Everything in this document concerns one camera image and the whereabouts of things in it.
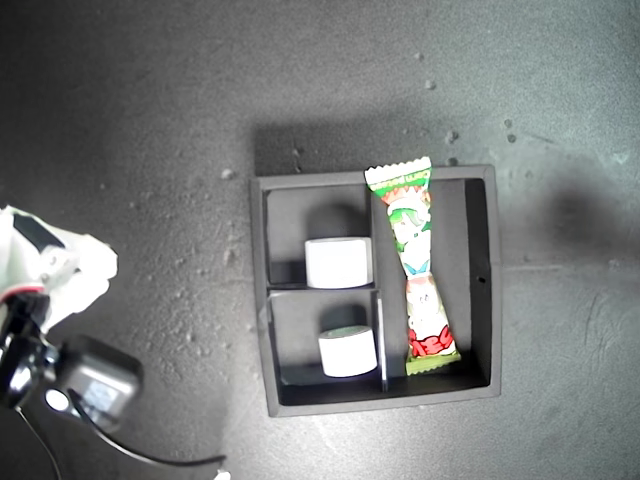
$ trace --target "white roll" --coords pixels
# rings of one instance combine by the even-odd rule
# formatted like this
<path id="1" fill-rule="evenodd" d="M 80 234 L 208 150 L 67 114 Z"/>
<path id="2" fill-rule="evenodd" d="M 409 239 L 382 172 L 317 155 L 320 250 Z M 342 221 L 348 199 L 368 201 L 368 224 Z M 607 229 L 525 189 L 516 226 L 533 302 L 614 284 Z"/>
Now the white roll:
<path id="1" fill-rule="evenodd" d="M 373 282 L 369 237 L 307 240 L 304 250 L 307 285 L 312 288 L 351 288 Z"/>
<path id="2" fill-rule="evenodd" d="M 371 328 L 336 328 L 320 334 L 322 370 L 329 377 L 353 377 L 378 366 Z"/>

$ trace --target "black cable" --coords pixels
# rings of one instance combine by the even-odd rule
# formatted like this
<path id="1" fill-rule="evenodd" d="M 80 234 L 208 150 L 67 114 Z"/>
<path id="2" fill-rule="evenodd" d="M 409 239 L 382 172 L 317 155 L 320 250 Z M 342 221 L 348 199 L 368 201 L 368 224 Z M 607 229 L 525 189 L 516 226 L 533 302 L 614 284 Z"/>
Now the black cable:
<path id="1" fill-rule="evenodd" d="M 18 412 L 18 415 L 20 415 L 22 420 L 24 420 L 24 423 L 27 424 L 27 427 L 29 427 L 29 430 L 31 430 L 31 433 L 33 433 L 33 435 L 38 439 L 38 441 L 40 442 L 40 445 L 42 445 L 42 448 L 44 448 L 44 451 L 47 452 L 47 455 L 49 456 L 49 460 L 51 462 L 51 468 L 53 468 L 53 471 L 56 475 L 56 480 L 62 480 L 62 473 L 60 472 L 60 466 L 58 465 L 58 460 L 56 460 L 56 457 L 53 454 L 53 451 L 51 450 L 51 448 L 49 447 L 49 444 L 44 439 L 44 437 L 40 435 L 38 430 L 31 424 L 31 422 L 29 421 L 27 416 L 24 414 L 22 409 L 18 408 L 16 411 Z"/>
<path id="2" fill-rule="evenodd" d="M 200 460 L 187 460 L 187 461 L 178 461 L 178 460 L 165 460 L 157 457 L 150 457 L 141 453 L 137 450 L 134 450 L 129 447 L 125 447 L 120 442 L 118 442 L 115 438 L 110 436 L 107 432 L 102 430 L 89 416 L 84 407 L 82 406 L 82 397 L 75 392 L 74 390 L 69 390 L 69 398 L 71 400 L 71 404 L 78 411 L 80 418 L 84 420 L 87 425 L 93 430 L 98 437 L 100 437 L 105 443 L 111 445 L 113 448 L 118 450 L 120 453 L 124 453 L 125 455 L 135 458 L 144 463 L 148 463 L 150 465 L 156 465 L 161 467 L 201 467 L 203 465 L 214 465 L 221 464 L 224 462 L 226 457 L 224 455 L 217 455 L 215 457 L 203 458 Z"/>

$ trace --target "candy wrapper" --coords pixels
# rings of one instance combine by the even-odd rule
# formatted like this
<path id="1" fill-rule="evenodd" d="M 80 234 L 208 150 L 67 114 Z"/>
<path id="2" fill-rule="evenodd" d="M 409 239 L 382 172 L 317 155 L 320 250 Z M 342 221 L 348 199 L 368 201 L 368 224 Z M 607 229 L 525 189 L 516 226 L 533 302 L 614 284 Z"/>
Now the candy wrapper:
<path id="1" fill-rule="evenodd" d="M 388 205 L 396 250 L 407 275 L 409 356 L 407 375 L 460 360 L 449 321 L 431 274 L 431 196 L 428 157 L 370 168 L 369 188 Z"/>

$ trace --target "gray table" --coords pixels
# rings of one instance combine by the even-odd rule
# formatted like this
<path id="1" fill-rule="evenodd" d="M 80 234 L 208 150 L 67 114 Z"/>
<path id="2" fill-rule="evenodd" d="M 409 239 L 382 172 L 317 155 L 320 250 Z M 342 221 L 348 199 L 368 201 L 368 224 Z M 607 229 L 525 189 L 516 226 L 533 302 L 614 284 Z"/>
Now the gray table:
<path id="1" fill-rule="evenodd" d="M 637 0 L 5 1 L 0 199 L 118 250 L 53 338 L 145 364 L 128 444 L 225 453 L 234 480 L 639 478 L 639 65 Z M 497 169 L 502 395 L 268 418 L 247 180 L 425 153 Z M 68 479 L 214 476 L 31 410 Z M 51 478 L 10 412 L 0 452 L 3 478 Z"/>

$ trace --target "black box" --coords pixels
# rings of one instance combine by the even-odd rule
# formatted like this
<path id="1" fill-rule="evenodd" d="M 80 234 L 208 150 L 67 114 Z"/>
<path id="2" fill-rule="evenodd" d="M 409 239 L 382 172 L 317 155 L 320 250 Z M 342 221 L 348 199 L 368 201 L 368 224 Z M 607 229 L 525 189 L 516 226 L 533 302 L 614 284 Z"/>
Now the black box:
<path id="1" fill-rule="evenodd" d="M 434 168 L 432 271 L 462 361 L 407 377 L 406 277 L 386 206 L 363 172 L 252 181 L 258 335 L 271 416 L 311 415 L 470 400 L 500 394 L 502 283 L 495 172 Z M 304 242 L 370 236 L 374 283 L 306 286 Z M 378 369 L 352 378 L 322 372 L 318 335 L 372 327 Z"/>

